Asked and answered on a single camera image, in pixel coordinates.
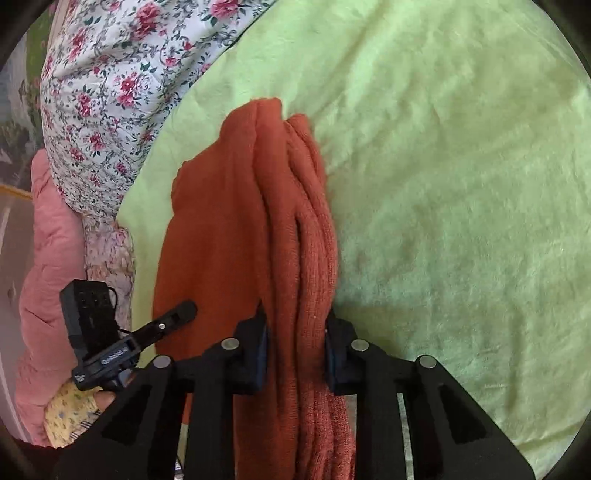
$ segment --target orange fabric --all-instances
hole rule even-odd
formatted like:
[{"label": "orange fabric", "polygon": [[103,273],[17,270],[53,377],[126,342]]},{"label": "orange fabric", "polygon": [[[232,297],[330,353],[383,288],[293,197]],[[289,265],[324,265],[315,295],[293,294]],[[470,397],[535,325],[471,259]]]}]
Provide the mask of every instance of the orange fabric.
[{"label": "orange fabric", "polygon": [[240,480],[348,479],[354,441],[345,400],[324,383],[324,321],[337,249],[326,176],[304,115],[278,99],[230,113],[219,139],[174,181],[154,316],[193,299],[197,318],[158,346],[200,355],[262,299],[271,331],[267,382],[235,397]]}]

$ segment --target round metal bolt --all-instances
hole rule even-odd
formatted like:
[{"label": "round metal bolt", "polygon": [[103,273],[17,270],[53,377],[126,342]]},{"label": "round metal bolt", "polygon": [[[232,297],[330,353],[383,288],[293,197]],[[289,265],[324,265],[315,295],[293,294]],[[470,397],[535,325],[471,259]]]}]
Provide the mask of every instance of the round metal bolt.
[{"label": "round metal bolt", "polygon": [[170,365],[170,357],[168,355],[159,355],[154,359],[154,366],[156,368],[166,368]]},{"label": "round metal bolt", "polygon": [[237,338],[230,337],[222,341],[222,348],[224,350],[236,350],[240,346]]},{"label": "round metal bolt", "polygon": [[421,364],[421,367],[424,368],[433,368],[435,365],[437,365],[437,360],[435,360],[431,355],[423,355],[418,359],[418,362]]},{"label": "round metal bolt", "polygon": [[357,340],[353,340],[351,342],[351,348],[358,352],[365,352],[369,348],[369,343],[367,340],[358,338]]}]

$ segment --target pink cushion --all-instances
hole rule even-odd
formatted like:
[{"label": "pink cushion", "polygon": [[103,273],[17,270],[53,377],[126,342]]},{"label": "pink cushion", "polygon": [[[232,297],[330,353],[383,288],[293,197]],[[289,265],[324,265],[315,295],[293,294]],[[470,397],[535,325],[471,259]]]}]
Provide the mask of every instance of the pink cushion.
[{"label": "pink cushion", "polygon": [[26,350],[19,360],[15,402],[36,445],[49,446],[44,410],[76,364],[61,313],[60,290],[86,278],[80,218],[66,205],[51,178],[45,150],[33,158],[35,261],[21,292],[20,314]]}]

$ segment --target green blanket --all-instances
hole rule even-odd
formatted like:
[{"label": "green blanket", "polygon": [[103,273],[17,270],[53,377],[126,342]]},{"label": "green blanket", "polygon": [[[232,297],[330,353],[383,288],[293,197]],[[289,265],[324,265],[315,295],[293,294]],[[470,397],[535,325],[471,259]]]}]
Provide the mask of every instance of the green blanket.
[{"label": "green blanket", "polygon": [[441,360],[541,476],[591,407],[590,85],[531,0],[282,0],[189,91],[125,197],[134,327],[177,169],[232,109],[279,97],[324,155],[337,313]]}]

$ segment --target wall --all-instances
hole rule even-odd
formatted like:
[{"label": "wall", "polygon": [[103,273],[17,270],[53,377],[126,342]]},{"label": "wall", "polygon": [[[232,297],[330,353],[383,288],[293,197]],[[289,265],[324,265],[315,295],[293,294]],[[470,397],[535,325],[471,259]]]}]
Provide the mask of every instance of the wall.
[{"label": "wall", "polygon": [[0,418],[9,432],[26,439],[14,397],[17,360],[24,350],[18,301],[33,263],[33,204],[0,194]]}]

